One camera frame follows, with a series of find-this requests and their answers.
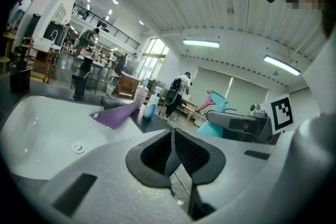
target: black bottle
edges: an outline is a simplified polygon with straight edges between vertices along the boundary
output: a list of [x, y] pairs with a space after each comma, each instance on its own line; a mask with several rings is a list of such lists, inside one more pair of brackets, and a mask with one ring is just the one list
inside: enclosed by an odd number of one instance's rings
[[24, 91], [29, 88], [30, 85], [30, 68], [27, 68], [27, 60], [25, 55], [28, 51], [28, 47], [21, 45], [20, 57], [16, 60], [15, 66], [10, 70], [11, 85], [10, 88], [13, 91]]

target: black faucet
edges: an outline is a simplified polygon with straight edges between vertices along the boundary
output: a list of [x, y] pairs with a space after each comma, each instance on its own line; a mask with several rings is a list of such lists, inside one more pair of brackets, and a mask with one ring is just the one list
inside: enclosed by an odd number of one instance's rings
[[72, 79], [76, 82], [76, 88], [73, 98], [84, 99], [85, 86], [89, 77], [92, 63], [93, 59], [91, 57], [84, 57], [84, 61], [82, 62], [79, 70], [72, 74]]

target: ceiling light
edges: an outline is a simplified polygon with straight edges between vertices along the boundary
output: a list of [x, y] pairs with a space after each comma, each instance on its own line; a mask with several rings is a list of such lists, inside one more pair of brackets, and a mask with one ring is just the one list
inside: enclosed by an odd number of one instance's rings
[[298, 69], [296, 69], [296, 68], [294, 68], [294, 67], [292, 67], [292, 66], [290, 66], [290, 65], [286, 64], [285, 62], [282, 62], [278, 59], [272, 58], [270, 56], [265, 56], [264, 61], [266, 61], [268, 63], [271, 63], [272, 65], [275, 65], [277, 67], [280, 67], [282, 69], [285, 69], [286, 71], [294, 74], [295, 76], [298, 76], [298, 75], [301, 74], [301, 72]]
[[210, 41], [198, 41], [198, 40], [184, 40], [183, 43], [190, 46], [204, 46], [204, 47], [212, 47], [219, 48], [218, 42], [210, 42]]

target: roller blind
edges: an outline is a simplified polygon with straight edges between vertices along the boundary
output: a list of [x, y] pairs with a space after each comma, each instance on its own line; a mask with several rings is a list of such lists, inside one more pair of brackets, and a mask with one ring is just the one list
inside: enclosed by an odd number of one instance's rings
[[233, 78], [227, 101], [228, 108], [237, 111], [228, 111], [228, 113], [247, 115], [252, 104], [264, 103], [267, 95], [267, 89], [260, 87], [254, 83]]
[[224, 97], [227, 92], [231, 80], [231, 76], [212, 71], [205, 68], [199, 68], [193, 85], [190, 89], [191, 101], [198, 106], [202, 105], [208, 97], [207, 89], [211, 89]]

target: purple cloth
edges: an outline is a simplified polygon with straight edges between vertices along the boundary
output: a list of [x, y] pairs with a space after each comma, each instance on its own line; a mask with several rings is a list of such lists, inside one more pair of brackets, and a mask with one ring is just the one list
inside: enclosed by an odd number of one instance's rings
[[123, 105], [119, 108], [108, 109], [93, 113], [90, 116], [99, 123], [117, 129], [136, 109], [138, 109], [139, 101]]

